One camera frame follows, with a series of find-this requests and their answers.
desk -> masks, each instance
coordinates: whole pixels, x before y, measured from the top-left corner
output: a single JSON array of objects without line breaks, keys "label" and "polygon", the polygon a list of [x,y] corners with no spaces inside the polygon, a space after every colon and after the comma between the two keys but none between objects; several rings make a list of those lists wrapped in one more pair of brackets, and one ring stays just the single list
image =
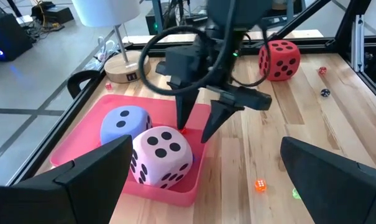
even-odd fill
[{"label": "desk", "polygon": [[[318,31],[294,31],[290,37],[317,37]],[[131,42],[150,37],[130,37]],[[171,36],[165,41],[192,40],[192,35]],[[166,88],[167,77],[157,75],[151,58],[152,83]],[[257,56],[241,57],[234,76],[242,82],[259,78]],[[327,66],[319,76],[317,69]],[[81,109],[63,138],[104,95],[120,94],[170,99],[148,91],[141,82],[112,84],[104,78]],[[320,91],[328,88],[331,96]],[[268,111],[246,109],[231,117],[213,136],[205,157],[196,202],[180,208],[122,194],[111,223],[313,223],[301,200],[292,197],[291,183],[280,157],[282,137],[293,136],[333,153],[376,167],[376,97],[337,54],[303,55],[298,73],[287,82],[264,82],[258,89],[273,103]],[[198,102],[209,103],[217,94],[201,90]],[[51,168],[47,159],[39,173]],[[263,178],[268,189],[254,190]]]}]

blue die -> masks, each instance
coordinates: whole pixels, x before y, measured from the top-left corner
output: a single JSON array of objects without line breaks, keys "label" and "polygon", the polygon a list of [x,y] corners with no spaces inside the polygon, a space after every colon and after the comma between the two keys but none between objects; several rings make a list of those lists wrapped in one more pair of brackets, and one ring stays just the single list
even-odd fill
[{"label": "blue die", "polygon": [[106,144],[125,134],[130,134],[134,139],[150,128],[152,128],[152,121],[146,110],[139,106],[121,106],[111,110],[103,119],[101,144]]}]

gray floor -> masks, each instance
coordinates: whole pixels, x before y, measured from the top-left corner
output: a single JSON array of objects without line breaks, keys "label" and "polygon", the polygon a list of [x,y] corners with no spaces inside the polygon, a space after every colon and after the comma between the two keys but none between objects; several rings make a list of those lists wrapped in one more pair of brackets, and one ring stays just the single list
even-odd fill
[{"label": "gray floor", "polygon": [[[192,8],[201,1],[192,0]],[[68,108],[72,99],[65,89],[65,80],[94,53],[98,36],[106,37],[111,32],[109,27],[83,26],[70,0],[53,2],[69,7],[75,21],[50,34],[15,61],[0,63],[0,185],[7,184],[56,123],[59,116],[54,115]],[[318,29],[326,37],[334,36],[348,2],[333,0],[298,29]],[[30,14],[30,0],[16,4],[22,14]],[[0,0],[0,6],[12,12],[6,0]],[[140,5],[141,15],[126,23],[129,35],[148,34],[145,15],[151,7],[147,1]],[[376,0],[366,14],[366,34],[376,34]]]}]

red tray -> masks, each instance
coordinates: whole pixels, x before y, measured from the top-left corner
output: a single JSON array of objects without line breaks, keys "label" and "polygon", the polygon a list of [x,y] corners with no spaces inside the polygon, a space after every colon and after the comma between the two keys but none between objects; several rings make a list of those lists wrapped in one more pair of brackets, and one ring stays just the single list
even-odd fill
[{"label": "red tray", "polygon": [[[102,120],[109,111],[120,106],[135,105],[148,111],[154,126],[170,126],[177,128],[177,112],[175,101],[155,100],[134,96],[106,95],[102,97],[87,115],[77,124],[74,130],[56,148],[51,157],[53,166],[60,166],[76,159],[101,145],[99,132]],[[186,133],[195,162],[189,173],[179,183],[169,189],[160,189],[138,184],[131,171],[122,193],[136,195],[160,202],[182,207],[190,206],[196,198],[199,176],[203,167],[203,157],[209,142],[201,144],[201,135],[210,113],[209,105],[196,104],[186,124]]]}]

table lamp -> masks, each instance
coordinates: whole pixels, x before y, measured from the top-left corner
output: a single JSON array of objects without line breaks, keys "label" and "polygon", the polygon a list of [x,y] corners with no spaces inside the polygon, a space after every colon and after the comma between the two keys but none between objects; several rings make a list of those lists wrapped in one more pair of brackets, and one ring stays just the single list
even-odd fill
[{"label": "table lamp", "polygon": [[72,0],[77,14],[88,27],[113,27],[119,42],[121,54],[110,58],[104,66],[112,82],[127,83],[138,80],[150,71],[149,58],[145,59],[145,74],[138,70],[140,52],[126,51],[119,32],[119,26],[139,15],[139,0]]}]

